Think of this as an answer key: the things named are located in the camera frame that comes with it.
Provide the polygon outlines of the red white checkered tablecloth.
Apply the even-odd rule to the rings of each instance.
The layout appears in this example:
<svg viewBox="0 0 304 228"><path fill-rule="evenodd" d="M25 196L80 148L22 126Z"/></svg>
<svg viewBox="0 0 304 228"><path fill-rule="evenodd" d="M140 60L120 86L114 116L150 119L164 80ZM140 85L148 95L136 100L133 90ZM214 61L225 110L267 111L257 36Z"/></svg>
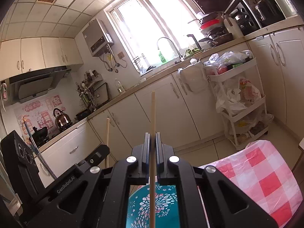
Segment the red white checkered tablecloth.
<svg viewBox="0 0 304 228"><path fill-rule="evenodd" d="M210 165L271 215L279 227L291 220L303 201L291 169L270 141L251 142Z"/></svg>

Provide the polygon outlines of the copper kettle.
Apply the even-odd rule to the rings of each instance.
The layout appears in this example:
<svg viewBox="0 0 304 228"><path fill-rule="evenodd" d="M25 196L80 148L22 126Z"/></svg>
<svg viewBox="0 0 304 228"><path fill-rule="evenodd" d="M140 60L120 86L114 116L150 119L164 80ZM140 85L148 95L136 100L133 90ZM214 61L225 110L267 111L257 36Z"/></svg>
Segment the copper kettle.
<svg viewBox="0 0 304 228"><path fill-rule="evenodd" d="M53 116L55 118L55 124L60 132L68 129L73 124L70 117L58 108L54 108Z"/></svg>

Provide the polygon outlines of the chrome kitchen faucet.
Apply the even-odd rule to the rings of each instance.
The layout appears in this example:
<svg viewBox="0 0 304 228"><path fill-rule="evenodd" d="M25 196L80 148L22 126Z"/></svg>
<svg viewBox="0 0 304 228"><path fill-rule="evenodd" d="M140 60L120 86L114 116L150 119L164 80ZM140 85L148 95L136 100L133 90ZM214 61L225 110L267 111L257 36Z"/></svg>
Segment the chrome kitchen faucet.
<svg viewBox="0 0 304 228"><path fill-rule="evenodd" d="M157 40L157 50L162 53L166 62L175 60L176 64L183 61L183 56L173 40L167 36L162 36Z"/></svg>

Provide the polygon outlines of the single bamboo chopstick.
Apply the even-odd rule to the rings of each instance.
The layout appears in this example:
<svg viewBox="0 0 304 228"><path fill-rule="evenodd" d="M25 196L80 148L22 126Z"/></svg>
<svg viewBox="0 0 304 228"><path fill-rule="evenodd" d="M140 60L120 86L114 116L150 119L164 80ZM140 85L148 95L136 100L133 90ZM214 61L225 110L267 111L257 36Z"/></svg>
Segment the single bamboo chopstick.
<svg viewBox="0 0 304 228"><path fill-rule="evenodd" d="M150 176L150 219L149 227L156 227L155 222L155 175L156 175L156 93L151 93L151 132L150 132L150 159L149 159L149 176Z"/></svg>

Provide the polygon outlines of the white rolling storage cart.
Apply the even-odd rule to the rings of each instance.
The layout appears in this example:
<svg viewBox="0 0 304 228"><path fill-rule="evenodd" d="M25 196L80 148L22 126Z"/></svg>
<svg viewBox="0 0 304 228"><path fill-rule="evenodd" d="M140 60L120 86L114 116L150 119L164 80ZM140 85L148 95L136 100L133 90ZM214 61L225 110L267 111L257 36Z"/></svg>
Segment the white rolling storage cart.
<svg viewBox="0 0 304 228"><path fill-rule="evenodd" d="M215 53L203 66L225 137L236 150L266 134L273 116L267 112L266 95L253 53L250 50Z"/></svg>

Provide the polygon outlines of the range hood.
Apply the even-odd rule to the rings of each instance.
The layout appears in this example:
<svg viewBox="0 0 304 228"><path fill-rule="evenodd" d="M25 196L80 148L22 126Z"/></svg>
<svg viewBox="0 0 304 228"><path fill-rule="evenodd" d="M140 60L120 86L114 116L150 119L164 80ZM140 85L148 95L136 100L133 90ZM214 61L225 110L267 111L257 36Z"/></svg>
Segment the range hood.
<svg viewBox="0 0 304 228"><path fill-rule="evenodd" d="M8 84L8 102L24 103L36 97L43 96L49 90L55 89L61 79L71 72L66 66L44 68L29 71L5 80Z"/></svg>

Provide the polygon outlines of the wall water heater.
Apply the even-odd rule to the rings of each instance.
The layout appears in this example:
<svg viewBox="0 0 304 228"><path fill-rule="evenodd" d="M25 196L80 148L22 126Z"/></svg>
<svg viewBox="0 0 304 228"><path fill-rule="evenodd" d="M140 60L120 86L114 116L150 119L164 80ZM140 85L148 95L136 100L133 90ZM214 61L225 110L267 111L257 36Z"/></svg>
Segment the wall water heater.
<svg viewBox="0 0 304 228"><path fill-rule="evenodd" d="M94 19L88 24L82 34L93 57L111 53L110 47L114 44L114 41L106 30L103 21Z"/></svg>

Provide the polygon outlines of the black wok pan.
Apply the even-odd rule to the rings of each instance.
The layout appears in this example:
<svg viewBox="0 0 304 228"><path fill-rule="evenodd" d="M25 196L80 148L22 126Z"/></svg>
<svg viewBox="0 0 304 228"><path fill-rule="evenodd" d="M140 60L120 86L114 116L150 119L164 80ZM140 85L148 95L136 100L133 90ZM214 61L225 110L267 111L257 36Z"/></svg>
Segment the black wok pan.
<svg viewBox="0 0 304 228"><path fill-rule="evenodd" d="M32 134L32 137L38 147L46 144L49 141L47 127L43 127L40 129L38 129L37 127L33 127L33 130L34 133Z"/></svg>

